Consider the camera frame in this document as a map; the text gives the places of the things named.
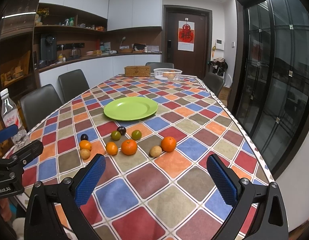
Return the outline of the orange fruit in basket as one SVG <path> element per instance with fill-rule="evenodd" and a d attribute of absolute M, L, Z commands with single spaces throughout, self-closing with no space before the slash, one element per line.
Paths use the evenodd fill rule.
<path fill-rule="evenodd" d="M 164 78 L 167 78 L 168 80 L 174 80 L 175 75 L 172 74 L 172 73 L 164 73 L 164 74 L 163 74 L 163 77 L 164 77 Z"/>

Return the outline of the checkered colourful tablecloth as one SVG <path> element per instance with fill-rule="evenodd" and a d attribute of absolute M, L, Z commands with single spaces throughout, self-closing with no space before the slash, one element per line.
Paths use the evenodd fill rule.
<path fill-rule="evenodd" d="M 149 117 L 118 121 L 104 114 L 120 98 L 145 97 L 158 103 Z M 80 137 L 87 134 L 91 155 L 106 153 L 111 133 L 124 126 L 116 144 L 142 132 L 134 155 L 105 155 L 106 170 L 82 211 L 102 239 L 211 239 L 229 214 L 206 169 L 217 154 L 241 178 L 268 184 L 272 175 L 246 132 L 202 81 L 179 81 L 118 75 L 98 83 L 59 107 L 30 132 L 43 143 L 43 153 L 23 174 L 25 191 L 17 196 L 27 206 L 33 184 L 73 177 L 87 161 L 80 157 Z M 150 156 L 165 137 L 176 139 L 173 152 Z"/>

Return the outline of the white plastic basket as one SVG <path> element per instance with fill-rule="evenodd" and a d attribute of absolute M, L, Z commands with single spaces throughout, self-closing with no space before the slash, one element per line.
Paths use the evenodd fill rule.
<path fill-rule="evenodd" d="M 171 68 L 154 69 L 154 77 L 161 81 L 177 81 L 181 78 L 182 71 Z"/>

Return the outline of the green plum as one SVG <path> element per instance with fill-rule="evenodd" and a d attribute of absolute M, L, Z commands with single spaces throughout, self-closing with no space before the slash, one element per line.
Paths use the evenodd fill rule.
<path fill-rule="evenodd" d="M 134 130 L 131 134 L 133 140 L 140 140 L 142 138 L 142 132 L 138 129 Z"/>
<path fill-rule="evenodd" d="M 111 139 L 115 140 L 115 141 L 120 140 L 121 139 L 121 133 L 119 131 L 117 131 L 117 130 L 113 131 L 111 133 Z"/>

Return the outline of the green plate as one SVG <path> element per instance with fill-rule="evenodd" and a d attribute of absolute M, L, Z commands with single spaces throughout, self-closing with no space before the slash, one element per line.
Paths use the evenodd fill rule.
<path fill-rule="evenodd" d="M 113 120 L 134 121 L 140 120 L 156 113 L 158 103 L 145 97 L 125 97 L 108 103 L 104 114 Z"/>

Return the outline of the red white door calendar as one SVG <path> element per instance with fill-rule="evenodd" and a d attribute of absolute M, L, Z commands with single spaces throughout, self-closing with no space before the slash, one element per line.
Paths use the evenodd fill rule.
<path fill-rule="evenodd" d="M 194 52 L 195 23 L 178 21 L 178 50 Z"/>

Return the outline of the black coffee machine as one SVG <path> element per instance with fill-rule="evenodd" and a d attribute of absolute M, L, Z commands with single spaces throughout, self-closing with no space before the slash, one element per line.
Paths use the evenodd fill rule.
<path fill-rule="evenodd" d="M 57 60 L 57 42 L 52 34 L 41 35 L 41 60 L 48 62 Z"/>

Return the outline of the clear water bottle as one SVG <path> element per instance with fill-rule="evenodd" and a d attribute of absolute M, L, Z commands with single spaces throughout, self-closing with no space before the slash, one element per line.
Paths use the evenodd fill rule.
<path fill-rule="evenodd" d="M 3 89 L 0 92 L 0 96 L 2 100 L 1 117 L 3 119 L 5 127 L 9 127 L 12 125 L 16 125 L 18 127 L 18 132 L 12 136 L 14 150 L 17 151 L 25 145 L 29 144 L 30 139 L 22 123 L 18 108 L 9 96 L 8 89 Z"/>

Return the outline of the dark plum left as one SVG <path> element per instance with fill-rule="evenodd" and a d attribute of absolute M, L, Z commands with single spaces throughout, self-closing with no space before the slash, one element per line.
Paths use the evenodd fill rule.
<path fill-rule="evenodd" d="M 81 140 L 89 140 L 89 137 L 87 134 L 82 134 L 81 135 Z"/>

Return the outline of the dark chair near left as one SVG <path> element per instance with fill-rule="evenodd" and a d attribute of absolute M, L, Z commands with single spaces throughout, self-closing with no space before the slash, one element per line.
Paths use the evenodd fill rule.
<path fill-rule="evenodd" d="M 61 99 L 51 84 L 26 94 L 21 98 L 20 104 L 29 131 L 62 106 Z"/>

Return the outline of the green plum left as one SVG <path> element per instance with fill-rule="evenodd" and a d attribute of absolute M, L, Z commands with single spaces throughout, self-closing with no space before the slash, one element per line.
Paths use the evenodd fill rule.
<path fill-rule="evenodd" d="M 115 140 L 115 141 L 120 140 L 121 139 L 121 133 L 119 131 L 117 131 L 117 130 L 113 131 L 111 133 L 111 139 Z"/>

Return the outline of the tan longan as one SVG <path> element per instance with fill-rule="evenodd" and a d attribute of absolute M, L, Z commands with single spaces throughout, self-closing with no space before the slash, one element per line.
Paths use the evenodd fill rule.
<path fill-rule="evenodd" d="M 90 155 L 91 155 L 90 150 L 86 148 L 80 149 L 80 156 L 83 160 L 90 158 Z"/>
<path fill-rule="evenodd" d="M 156 145 L 150 149 L 150 156 L 153 158 L 157 158 L 162 154 L 163 150 L 160 146 Z"/>

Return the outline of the large orange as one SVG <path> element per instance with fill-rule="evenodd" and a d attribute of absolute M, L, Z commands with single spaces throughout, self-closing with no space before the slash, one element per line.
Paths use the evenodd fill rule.
<path fill-rule="evenodd" d="M 138 145 L 135 140 L 128 139 L 122 142 L 121 151 L 125 155 L 134 155 L 137 152 Z"/>
<path fill-rule="evenodd" d="M 174 149 L 176 148 L 176 139 L 174 137 L 165 137 L 162 141 L 161 141 L 161 148 L 163 151 L 165 152 L 173 152 Z"/>

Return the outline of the dark plum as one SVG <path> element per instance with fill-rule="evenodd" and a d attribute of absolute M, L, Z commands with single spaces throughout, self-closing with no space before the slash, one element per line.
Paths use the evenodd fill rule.
<path fill-rule="evenodd" d="M 117 131 L 121 134 L 121 135 L 125 135 L 126 134 L 126 128 L 124 126 L 120 126 L 117 128 Z"/>
<path fill-rule="evenodd" d="M 82 134 L 81 135 L 81 140 L 89 140 L 89 137 L 87 134 Z"/>

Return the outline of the dark chair right side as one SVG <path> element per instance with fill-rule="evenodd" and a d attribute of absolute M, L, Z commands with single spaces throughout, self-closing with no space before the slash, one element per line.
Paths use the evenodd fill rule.
<path fill-rule="evenodd" d="M 224 85 L 224 79 L 211 72 L 206 73 L 203 82 L 206 87 L 215 94 L 215 96 L 219 95 Z"/>

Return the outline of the dark chair table end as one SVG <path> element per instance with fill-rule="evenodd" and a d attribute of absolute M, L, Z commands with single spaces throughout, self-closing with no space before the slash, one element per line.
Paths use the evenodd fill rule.
<path fill-rule="evenodd" d="M 166 62 L 147 62 L 146 65 L 150 66 L 151 73 L 157 68 L 174 69 L 174 64 Z"/>

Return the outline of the green plum right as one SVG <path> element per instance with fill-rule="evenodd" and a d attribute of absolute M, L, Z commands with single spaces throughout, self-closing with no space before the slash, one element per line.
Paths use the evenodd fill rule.
<path fill-rule="evenodd" d="M 140 140 L 142 138 L 142 132 L 138 129 L 134 130 L 131 134 L 133 140 Z"/>

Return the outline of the dark plum centre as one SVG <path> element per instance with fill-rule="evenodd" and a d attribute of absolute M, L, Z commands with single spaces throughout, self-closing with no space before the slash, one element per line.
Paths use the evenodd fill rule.
<path fill-rule="evenodd" d="M 117 128 L 117 131 L 121 134 L 121 135 L 125 135 L 126 134 L 126 128 L 124 126 L 120 126 Z"/>

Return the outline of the small orange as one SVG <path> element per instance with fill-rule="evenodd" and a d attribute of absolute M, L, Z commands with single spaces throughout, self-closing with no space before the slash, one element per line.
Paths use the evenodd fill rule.
<path fill-rule="evenodd" d="M 88 140 L 81 140 L 79 143 L 80 149 L 85 149 L 91 151 L 92 149 L 92 144 Z"/>
<path fill-rule="evenodd" d="M 110 141 L 106 144 L 106 152 L 109 155 L 117 155 L 118 153 L 118 147 L 116 145 L 116 143 Z"/>

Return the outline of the dark brown door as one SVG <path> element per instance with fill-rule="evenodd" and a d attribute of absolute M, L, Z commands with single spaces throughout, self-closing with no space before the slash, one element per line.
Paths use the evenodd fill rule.
<path fill-rule="evenodd" d="M 212 48 L 212 11 L 164 5 L 162 61 L 185 75 L 205 77 Z"/>

